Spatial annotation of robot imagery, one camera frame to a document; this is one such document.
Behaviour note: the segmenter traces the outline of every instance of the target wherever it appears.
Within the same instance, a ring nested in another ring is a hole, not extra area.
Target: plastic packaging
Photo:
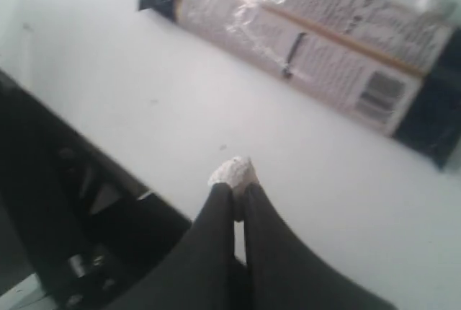
[[[140,0],[443,167],[461,135],[461,34],[387,0]]]

